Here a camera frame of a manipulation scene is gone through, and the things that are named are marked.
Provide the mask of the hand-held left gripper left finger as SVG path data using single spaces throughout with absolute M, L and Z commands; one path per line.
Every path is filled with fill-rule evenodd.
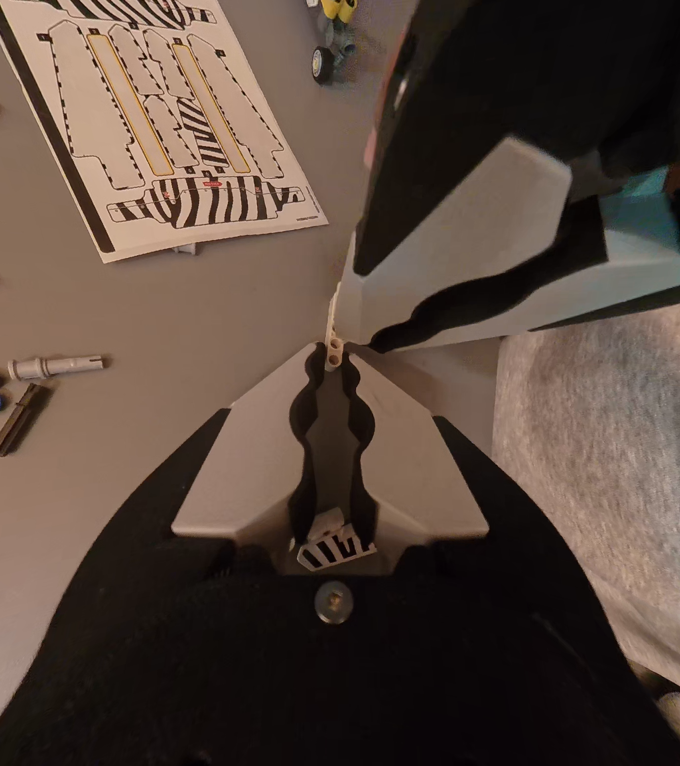
M 223 424 L 171 524 L 178 537 L 229 540 L 258 546 L 277 571 L 285 571 L 294 537 L 288 501 L 305 471 L 309 425 L 295 435 L 290 411 L 307 389 L 315 405 L 326 348 L 307 344 L 239 397 Z

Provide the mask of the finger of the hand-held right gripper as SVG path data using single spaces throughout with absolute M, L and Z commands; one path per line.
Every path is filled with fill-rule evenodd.
M 370 347 L 385 353 L 512 336 L 680 287 L 672 171 L 658 168 L 566 206 L 545 252 L 422 299 L 407 319 L 377 330 Z
M 450 287 L 518 267 L 556 238 L 570 166 L 507 137 L 367 276 L 347 256 L 338 336 L 365 345 Z

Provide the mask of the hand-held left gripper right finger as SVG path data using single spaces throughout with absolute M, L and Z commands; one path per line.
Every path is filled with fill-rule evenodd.
M 411 547 L 484 538 L 488 522 L 430 411 L 355 354 L 340 372 L 357 440 L 349 519 L 360 541 L 393 570 Z

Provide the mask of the white short lego beam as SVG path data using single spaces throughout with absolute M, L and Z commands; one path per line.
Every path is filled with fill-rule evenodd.
M 338 369 L 343 361 L 345 341 L 337 335 L 335 330 L 335 310 L 340 291 L 341 282 L 338 282 L 327 310 L 327 322 L 325 328 L 326 372 Z

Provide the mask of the zebra striped lego panel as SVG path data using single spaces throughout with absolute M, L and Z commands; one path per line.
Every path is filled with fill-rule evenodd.
M 364 543 L 356 534 L 354 527 L 346 524 L 313 541 L 307 541 L 299 548 L 296 560 L 304 569 L 318 572 L 376 553 L 373 542 Z

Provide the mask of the light grey long lego pin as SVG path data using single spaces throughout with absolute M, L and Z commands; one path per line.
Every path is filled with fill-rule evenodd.
M 27 360 L 10 360 L 7 367 L 10 377 L 14 380 L 33 381 L 105 369 L 105 359 L 100 355 L 60 359 L 37 357 Z

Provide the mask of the lego airplane model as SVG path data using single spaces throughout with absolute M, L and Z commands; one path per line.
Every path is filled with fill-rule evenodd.
M 311 56 L 311 73 L 317 84 L 331 82 L 355 54 L 354 14 L 358 6 L 358 1 L 306 1 L 319 37 Z

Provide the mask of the black notched lego axle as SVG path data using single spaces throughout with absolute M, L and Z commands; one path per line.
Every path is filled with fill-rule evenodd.
M 9 456 L 18 450 L 51 395 L 52 389 L 46 385 L 28 385 L 0 428 L 0 457 Z

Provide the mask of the zebra print sticker sheet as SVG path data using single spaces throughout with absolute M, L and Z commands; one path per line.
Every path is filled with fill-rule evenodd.
M 0 43 L 103 263 L 328 224 L 219 2 L 1 1 Z

